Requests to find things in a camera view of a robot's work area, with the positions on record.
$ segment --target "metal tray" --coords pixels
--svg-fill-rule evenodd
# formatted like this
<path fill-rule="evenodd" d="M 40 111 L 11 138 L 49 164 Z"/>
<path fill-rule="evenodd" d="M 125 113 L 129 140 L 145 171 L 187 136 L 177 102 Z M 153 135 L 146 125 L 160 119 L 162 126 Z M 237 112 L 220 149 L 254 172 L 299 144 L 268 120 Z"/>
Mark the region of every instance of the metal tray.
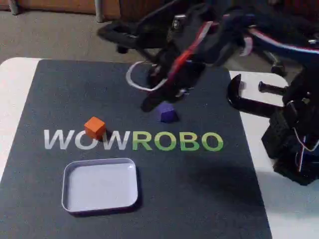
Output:
<path fill-rule="evenodd" d="M 136 167 L 129 158 L 75 161 L 64 169 L 62 207 L 70 213 L 125 208 L 137 198 Z"/>

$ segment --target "chair leg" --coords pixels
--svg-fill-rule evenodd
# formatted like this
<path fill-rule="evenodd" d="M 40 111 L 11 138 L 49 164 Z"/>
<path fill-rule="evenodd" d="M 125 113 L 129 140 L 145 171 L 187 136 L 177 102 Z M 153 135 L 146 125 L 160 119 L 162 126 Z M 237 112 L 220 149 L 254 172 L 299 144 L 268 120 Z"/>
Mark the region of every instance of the chair leg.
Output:
<path fill-rule="evenodd" d="M 18 9 L 18 6 L 16 4 L 16 1 L 15 0 L 8 0 L 8 2 L 9 2 L 9 7 L 10 7 L 12 15 L 18 15 L 19 9 Z"/>

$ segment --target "purple cube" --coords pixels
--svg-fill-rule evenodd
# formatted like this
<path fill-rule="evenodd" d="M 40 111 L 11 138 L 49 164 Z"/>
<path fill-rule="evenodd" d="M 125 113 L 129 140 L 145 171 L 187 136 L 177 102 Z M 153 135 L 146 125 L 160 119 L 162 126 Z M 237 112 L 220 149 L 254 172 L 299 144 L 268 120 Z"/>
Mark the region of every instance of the purple cube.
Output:
<path fill-rule="evenodd" d="M 177 113 L 172 104 L 162 102 L 158 106 L 159 120 L 164 123 L 172 123 L 178 121 Z"/>

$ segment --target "white table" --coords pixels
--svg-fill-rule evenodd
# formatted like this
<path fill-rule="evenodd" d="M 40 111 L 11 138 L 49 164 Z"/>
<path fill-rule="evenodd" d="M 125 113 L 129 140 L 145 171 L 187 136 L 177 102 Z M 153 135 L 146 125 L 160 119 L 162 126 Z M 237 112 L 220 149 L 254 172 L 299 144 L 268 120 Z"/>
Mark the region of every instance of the white table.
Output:
<path fill-rule="evenodd" d="M 8 158 L 26 97 L 41 59 L 12 58 L 0 65 L 0 178 Z M 270 73 L 231 71 L 233 78 L 242 74 L 242 96 L 282 105 L 281 97 L 260 93 L 259 81 L 284 87 L 286 81 Z M 261 142 L 269 119 L 240 113 L 250 153 L 264 200 L 270 229 L 275 239 L 319 238 L 319 181 L 304 187 L 275 173 Z"/>

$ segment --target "printed logo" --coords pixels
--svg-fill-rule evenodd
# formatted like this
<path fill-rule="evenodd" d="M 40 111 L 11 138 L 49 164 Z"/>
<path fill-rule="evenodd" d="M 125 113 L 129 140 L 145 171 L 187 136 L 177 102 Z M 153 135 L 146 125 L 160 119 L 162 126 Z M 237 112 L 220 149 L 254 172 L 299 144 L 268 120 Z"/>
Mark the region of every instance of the printed logo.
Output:
<path fill-rule="evenodd" d="M 45 149 L 52 149 L 54 144 L 58 141 L 60 149 L 66 150 L 70 141 L 74 136 L 75 131 L 70 130 L 64 137 L 63 131 L 61 129 L 57 130 L 52 138 L 50 139 L 50 130 L 44 130 L 44 147 Z M 79 132 L 74 139 L 75 146 L 78 149 L 89 150 L 94 148 L 98 141 L 93 139 L 91 144 L 83 145 L 81 143 L 81 138 L 85 134 L 85 131 Z M 114 144 L 114 141 L 117 141 L 119 150 L 125 150 L 127 147 L 127 142 L 129 141 L 131 132 L 125 131 L 122 137 L 118 131 L 113 131 L 111 137 L 107 138 L 106 134 L 103 136 L 103 146 L 105 150 L 110 150 Z M 132 132 L 132 150 L 153 150 L 159 149 L 161 151 L 171 151 L 176 148 L 177 139 L 174 134 L 171 132 L 159 132 L 154 137 L 154 145 L 152 145 L 152 135 L 146 131 L 133 131 Z M 170 144 L 163 146 L 160 142 L 161 137 L 168 137 Z M 209 145 L 207 140 L 211 137 L 211 141 L 214 141 L 213 145 Z M 196 151 L 200 148 L 200 143 L 198 136 L 193 132 L 180 132 L 179 133 L 179 142 L 181 151 Z M 221 136 L 214 132 L 207 132 L 201 137 L 201 145 L 205 150 L 217 152 L 223 148 L 224 141 Z"/>

